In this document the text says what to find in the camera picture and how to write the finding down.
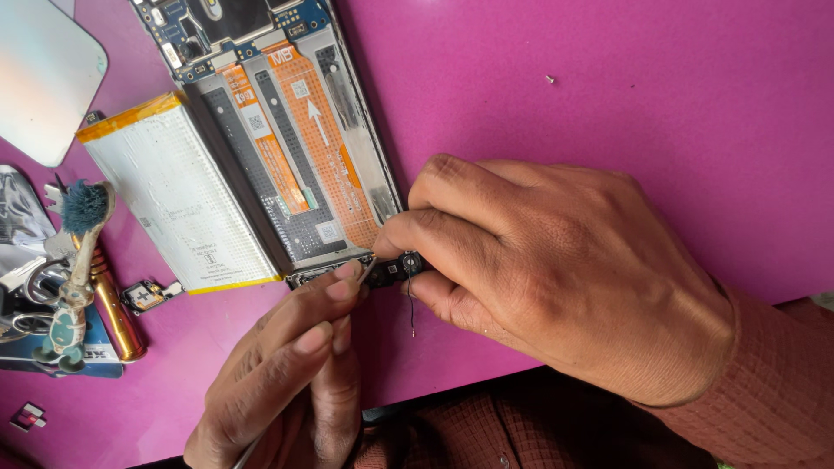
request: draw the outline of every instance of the brown shirt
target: brown shirt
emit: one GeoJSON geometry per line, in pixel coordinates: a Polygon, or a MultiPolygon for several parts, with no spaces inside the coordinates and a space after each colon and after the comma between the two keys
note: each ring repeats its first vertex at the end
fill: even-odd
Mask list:
{"type": "Polygon", "coordinates": [[[834,313],[727,295],[733,355],[692,403],[645,408],[538,369],[366,429],[355,467],[834,467],[834,313]]]}

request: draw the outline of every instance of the white arrow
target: white arrow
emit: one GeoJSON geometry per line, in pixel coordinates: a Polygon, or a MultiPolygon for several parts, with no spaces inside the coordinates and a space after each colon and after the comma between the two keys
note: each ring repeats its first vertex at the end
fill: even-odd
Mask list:
{"type": "Polygon", "coordinates": [[[319,108],[315,107],[312,101],[309,99],[307,100],[307,118],[312,119],[315,118],[315,124],[319,126],[319,132],[321,132],[321,139],[324,140],[324,146],[329,147],[330,142],[327,141],[327,135],[324,135],[324,129],[321,127],[321,121],[319,120],[319,116],[321,115],[321,111],[319,108]]]}

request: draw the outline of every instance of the blue circuit board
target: blue circuit board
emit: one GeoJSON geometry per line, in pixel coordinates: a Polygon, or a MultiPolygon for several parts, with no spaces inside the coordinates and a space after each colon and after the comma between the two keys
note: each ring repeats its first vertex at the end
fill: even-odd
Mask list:
{"type": "MultiPolygon", "coordinates": [[[[214,4],[218,0],[196,0],[214,4]]],[[[252,2],[259,5],[266,3],[264,0],[230,0],[236,2],[252,2]]],[[[261,54],[253,40],[235,44],[232,40],[222,41],[220,44],[212,44],[206,37],[204,30],[199,23],[194,21],[195,15],[190,10],[187,0],[152,1],[144,0],[135,4],[139,16],[145,26],[157,42],[157,46],[168,60],[173,70],[174,78],[183,83],[194,83],[201,78],[214,75],[212,59],[228,51],[234,51],[237,62],[243,62],[255,58],[261,54]],[[189,35],[186,24],[190,23],[192,34],[189,35]],[[191,59],[190,51],[197,46],[202,49],[197,54],[199,58],[191,59]],[[219,50],[213,53],[203,53],[203,50],[211,50],[212,46],[219,50]]],[[[284,34],[290,41],[303,38],[319,30],[326,28],[330,23],[330,15],[326,7],[317,0],[303,0],[300,4],[277,12],[269,12],[269,16],[276,28],[284,30],[284,34]]]]}

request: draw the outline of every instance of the gold cylinder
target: gold cylinder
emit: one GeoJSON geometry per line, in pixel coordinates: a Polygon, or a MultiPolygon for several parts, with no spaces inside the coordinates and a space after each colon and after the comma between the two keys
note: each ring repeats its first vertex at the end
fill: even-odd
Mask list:
{"type": "MultiPolygon", "coordinates": [[[[76,248],[80,245],[79,239],[73,235],[73,243],[76,248]]],[[[101,247],[96,242],[96,249],[93,251],[93,259],[90,262],[90,285],[96,290],[98,299],[104,306],[104,311],[110,320],[110,328],[113,331],[112,340],[118,344],[118,358],[122,363],[132,363],[148,353],[148,349],[139,338],[130,316],[122,307],[118,299],[116,284],[113,282],[113,275],[107,258],[104,257],[101,247]]]]}

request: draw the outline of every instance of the pink table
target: pink table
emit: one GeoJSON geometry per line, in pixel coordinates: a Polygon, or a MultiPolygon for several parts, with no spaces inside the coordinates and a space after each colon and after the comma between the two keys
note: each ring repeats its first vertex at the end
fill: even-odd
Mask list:
{"type": "MultiPolygon", "coordinates": [[[[834,4],[341,3],[403,187],[439,151],[625,170],[722,279],[772,302],[834,289],[834,4]]],[[[93,108],[112,115],[173,88],[127,0],[78,2],[76,19],[110,61],[93,108]]],[[[0,156],[37,186],[52,180],[3,142],[0,156]]],[[[101,177],[78,144],[58,172],[101,177]]],[[[123,286],[173,279],[123,206],[103,239],[123,286]]],[[[214,370],[286,291],[183,297],[147,313],[148,357],[119,380],[0,372],[0,416],[32,401],[49,422],[0,436],[55,468],[181,454],[214,370]]],[[[536,365],[422,306],[412,339],[407,306],[380,291],[354,314],[366,407],[536,365]]]]}

